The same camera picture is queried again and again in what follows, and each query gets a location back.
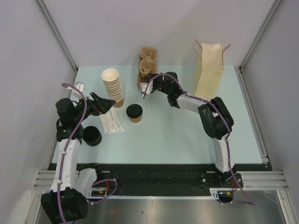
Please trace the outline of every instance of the black lid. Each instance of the black lid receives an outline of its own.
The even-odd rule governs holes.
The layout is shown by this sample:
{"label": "black lid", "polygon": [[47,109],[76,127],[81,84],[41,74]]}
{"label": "black lid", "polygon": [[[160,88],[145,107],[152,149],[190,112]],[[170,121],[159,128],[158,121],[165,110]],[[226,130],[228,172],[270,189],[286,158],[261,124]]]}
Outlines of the black lid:
{"label": "black lid", "polygon": [[102,135],[96,127],[88,126],[84,128],[83,140],[89,146],[97,146],[102,141]]}
{"label": "black lid", "polygon": [[129,118],[138,118],[142,115],[142,107],[138,104],[132,104],[127,108],[127,116]]}

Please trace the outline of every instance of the white robotic arm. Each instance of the white robotic arm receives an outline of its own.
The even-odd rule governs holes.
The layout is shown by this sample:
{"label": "white robotic arm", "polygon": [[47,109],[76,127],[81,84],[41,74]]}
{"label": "white robotic arm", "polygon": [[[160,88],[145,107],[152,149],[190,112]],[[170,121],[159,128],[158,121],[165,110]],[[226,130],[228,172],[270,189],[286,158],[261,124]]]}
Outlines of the white robotic arm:
{"label": "white robotic arm", "polygon": [[[223,124],[222,120],[218,117],[216,111],[213,107],[207,104],[207,100],[200,101],[191,95],[184,94],[180,86],[176,82],[178,80],[177,74],[174,72],[167,72],[166,75],[161,74],[151,74],[149,73],[151,80],[149,83],[141,83],[140,90],[142,96],[150,94],[155,90],[167,94],[168,102],[171,106],[176,108],[187,109],[198,113],[200,115],[203,127],[209,137],[212,138],[214,149],[215,149],[215,165],[217,170],[225,175],[230,175],[230,168],[228,165],[228,158],[230,158],[230,165],[233,168],[234,162],[232,160],[231,152],[228,155],[228,150],[226,147],[226,141],[229,141],[229,136],[227,132],[227,127]],[[232,117],[230,116],[226,106],[224,105],[221,98],[216,97],[209,101],[214,104],[216,108],[224,116],[230,130],[231,126],[234,124]]]}
{"label": "white robotic arm", "polygon": [[[195,113],[199,114],[198,108],[202,105],[205,105],[206,103],[199,101],[194,98],[187,97],[185,95],[181,95],[177,99],[179,108],[187,109],[189,111],[193,111]],[[221,171],[222,173],[229,171],[228,166],[228,151],[225,144],[225,139],[227,137],[227,134],[224,135],[221,139],[212,138],[214,149],[215,149],[215,165],[216,168]],[[233,167],[234,161],[232,160],[232,156],[230,155],[230,164]]]}
{"label": "white robotic arm", "polygon": [[60,190],[64,191],[66,188],[76,189],[77,192],[81,193],[84,197],[88,196],[92,184],[97,180],[96,171],[92,168],[84,169],[80,171],[79,177],[76,179],[76,166],[79,150],[81,143],[78,139],[71,140],[65,154],[64,159],[64,169],[60,170],[61,159],[64,153],[64,147],[67,142],[67,139],[63,139],[58,143],[59,145],[59,156],[56,166],[56,172],[54,181],[50,187],[50,191],[57,192],[57,186],[59,180],[59,174],[61,171],[61,187]]}

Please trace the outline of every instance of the paper bag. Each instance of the paper bag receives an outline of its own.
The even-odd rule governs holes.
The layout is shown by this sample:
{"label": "paper bag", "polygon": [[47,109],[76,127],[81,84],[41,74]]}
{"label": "paper bag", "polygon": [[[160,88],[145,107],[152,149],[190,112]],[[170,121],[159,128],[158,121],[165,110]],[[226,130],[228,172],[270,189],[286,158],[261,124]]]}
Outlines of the paper bag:
{"label": "paper bag", "polygon": [[199,53],[193,47],[198,55],[195,73],[194,73],[194,95],[197,97],[211,99],[218,88],[219,82],[224,72],[223,52],[230,45],[223,48],[219,43],[200,45]]}

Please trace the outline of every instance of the table surface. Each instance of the table surface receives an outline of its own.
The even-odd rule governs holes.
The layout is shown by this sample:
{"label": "table surface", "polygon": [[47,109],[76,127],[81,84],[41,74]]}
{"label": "table surface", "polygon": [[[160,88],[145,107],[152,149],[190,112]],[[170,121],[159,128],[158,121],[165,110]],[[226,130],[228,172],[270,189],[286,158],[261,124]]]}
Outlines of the table surface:
{"label": "table surface", "polygon": [[[124,105],[115,108],[124,132],[104,134],[99,117],[90,116],[82,125],[96,126],[102,133],[102,142],[88,146],[84,141],[78,163],[115,164],[209,164],[215,163],[211,139],[206,135],[200,116],[194,112],[172,108],[167,96],[154,92],[142,99],[136,86],[137,66],[80,66],[75,82],[84,83],[83,93],[95,92],[107,98],[101,73],[116,68],[120,73]],[[185,91],[193,93],[193,65],[159,65],[159,72],[174,71]],[[225,65],[224,74],[215,94],[224,101],[235,124],[230,138],[235,163],[262,163],[249,115],[233,65]],[[126,108],[139,104],[142,120],[132,123]],[[52,162],[57,163],[58,146]]]}

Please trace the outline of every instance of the metal frame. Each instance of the metal frame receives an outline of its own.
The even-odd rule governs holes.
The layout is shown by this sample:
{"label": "metal frame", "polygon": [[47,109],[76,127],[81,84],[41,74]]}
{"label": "metal frame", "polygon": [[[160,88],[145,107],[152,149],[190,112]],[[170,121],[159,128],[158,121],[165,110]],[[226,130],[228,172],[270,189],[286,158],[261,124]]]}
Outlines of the metal frame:
{"label": "metal frame", "polygon": [[250,95],[248,92],[248,88],[247,88],[245,80],[244,80],[243,73],[240,71],[240,69],[238,67],[235,67],[235,72],[237,74],[240,88],[241,88],[243,98],[245,101],[245,105],[247,107],[249,119],[252,123],[253,132],[256,137],[256,142],[257,142],[258,149],[260,151],[260,155],[262,157],[262,161],[263,161],[263,163],[268,163],[270,161],[268,158],[267,148],[266,148],[266,145],[265,145],[265,142],[263,139],[260,125],[258,124],[258,121],[257,121],[256,112],[253,108],[252,101],[251,101],[251,98],[250,98]]}
{"label": "metal frame", "polygon": [[51,15],[49,14],[47,7],[45,5],[45,3],[43,2],[43,0],[35,0],[38,8],[40,9],[44,19],[46,20],[50,30],[52,31],[54,38],[57,40],[58,45],[60,46],[62,52],[64,53],[64,55],[66,56],[67,60],[69,61],[71,67],[73,68],[75,74],[78,71],[78,68],[69,52],[69,50],[67,49],[65,42],[63,41]]}
{"label": "metal frame", "polygon": [[[280,204],[284,213],[287,224],[298,224],[296,213],[293,209],[292,199],[289,189],[282,171],[253,171],[253,172],[240,172],[243,178],[244,190],[276,190]],[[30,207],[30,212],[26,224],[36,224],[39,209],[41,206],[40,198],[43,192],[49,189],[52,184],[55,171],[41,170],[36,178],[34,185],[35,195]],[[211,197],[215,197],[215,191],[220,189],[210,189]],[[210,199],[210,197],[151,197],[151,196],[113,196],[113,199],[193,199],[202,200]]]}
{"label": "metal frame", "polygon": [[[244,190],[288,190],[282,171],[241,171]],[[53,183],[55,171],[41,170],[38,172],[34,189],[49,189]],[[212,188],[212,190],[230,190],[231,188]]]}
{"label": "metal frame", "polygon": [[[74,71],[74,77],[72,79],[72,83],[75,83],[75,80],[76,80],[76,77],[77,77],[77,69]],[[68,91],[68,94],[66,96],[67,98],[70,98],[71,97],[71,90]],[[52,160],[53,160],[53,156],[54,156],[54,152],[55,152],[55,148],[56,148],[56,145],[57,145],[57,139],[56,137],[53,139],[53,147],[52,147],[52,153],[51,153],[51,156],[48,158],[47,160],[47,164],[51,164],[52,163]]]}
{"label": "metal frame", "polygon": [[256,48],[257,44],[259,43],[259,41],[261,40],[265,30],[267,29],[268,25],[270,24],[270,22],[272,21],[273,19],[273,16],[274,14],[276,13],[278,7],[280,6],[280,3],[282,2],[282,0],[275,0],[274,3],[272,4],[272,7],[271,9],[269,10],[265,20],[263,21],[262,23],[262,26],[260,27],[257,35],[255,36],[250,48],[249,48],[249,51],[247,52],[244,60],[242,61],[241,63],[241,66],[240,66],[240,70],[243,71],[246,64],[247,64],[247,61],[250,59],[254,49]]}

